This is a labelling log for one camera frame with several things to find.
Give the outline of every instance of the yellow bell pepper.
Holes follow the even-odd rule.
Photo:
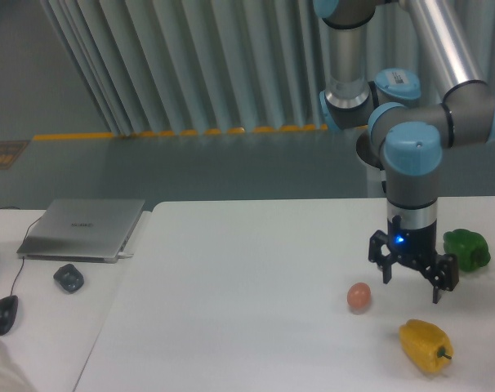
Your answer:
[[[451,341],[434,324],[409,320],[400,327],[399,337],[405,353],[424,372],[437,373],[451,362]]]

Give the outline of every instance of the pepper stem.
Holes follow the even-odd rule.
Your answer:
[[[445,354],[445,347],[440,347],[440,349],[438,350],[438,353],[436,353],[436,356],[438,358],[445,357],[447,359],[453,359],[453,357],[451,355]]]

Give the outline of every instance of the brown egg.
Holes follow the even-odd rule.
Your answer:
[[[371,289],[366,283],[356,283],[347,292],[347,303],[354,310],[365,308],[371,300]]]

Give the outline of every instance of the silver laptop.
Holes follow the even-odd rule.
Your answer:
[[[39,260],[115,262],[143,206],[144,200],[54,200],[17,254]]]

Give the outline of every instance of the mouse cable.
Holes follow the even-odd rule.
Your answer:
[[[34,223],[32,223],[30,226],[28,226],[28,229],[26,230],[25,237],[23,238],[22,242],[25,241],[26,237],[28,237],[29,230],[32,228],[33,225],[35,225],[37,222],[39,222],[41,218],[38,218]],[[23,267],[25,266],[25,257],[22,256],[22,264],[20,265],[19,272],[16,275],[16,278],[13,279],[13,284],[11,285],[11,291],[10,291],[10,296],[13,295],[13,288],[16,285],[17,278],[19,278],[20,273],[22,272]]]
[[[0,207],[0,210],[20,210],[18,207]]]

